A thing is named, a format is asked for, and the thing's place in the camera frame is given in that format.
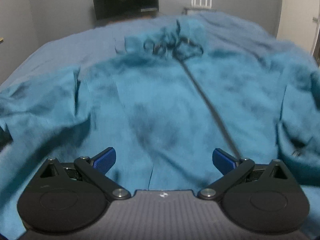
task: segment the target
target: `round black disc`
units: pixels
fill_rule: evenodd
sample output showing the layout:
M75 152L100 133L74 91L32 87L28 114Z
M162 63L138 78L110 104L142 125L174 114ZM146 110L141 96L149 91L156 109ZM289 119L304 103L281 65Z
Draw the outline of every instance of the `round black disc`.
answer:
M101 190L86 182L70 180L63 187L50 184L41 188L25 191L17 205L24 224L34 231L79 230L95 222L107 206Z
M237 225L264 234L285 234L297 230L309 213L309 203L299 190L275 190L273 185L250 182L231 188L222 208Z

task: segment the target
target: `bed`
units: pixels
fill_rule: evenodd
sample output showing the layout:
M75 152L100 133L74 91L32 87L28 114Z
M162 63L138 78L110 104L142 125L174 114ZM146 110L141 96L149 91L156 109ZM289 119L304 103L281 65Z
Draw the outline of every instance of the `bed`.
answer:
M170 36L177 24L204 49L184 62L240 152L256 163L285 161L310 201L302 230L310 238L320 235L316 63L291 42L220 12L74 34L43 45L13 72L0 86L0 141L12 138L0 153L3 235L16 239L24 232L16 203L48 157L72 162L112 146L117 161L107 176L132 194L197 192L221 177L212 151L232 151L207 106L170 54L158 57L143 49L144 41ZM293 156L297 149L301 155Z

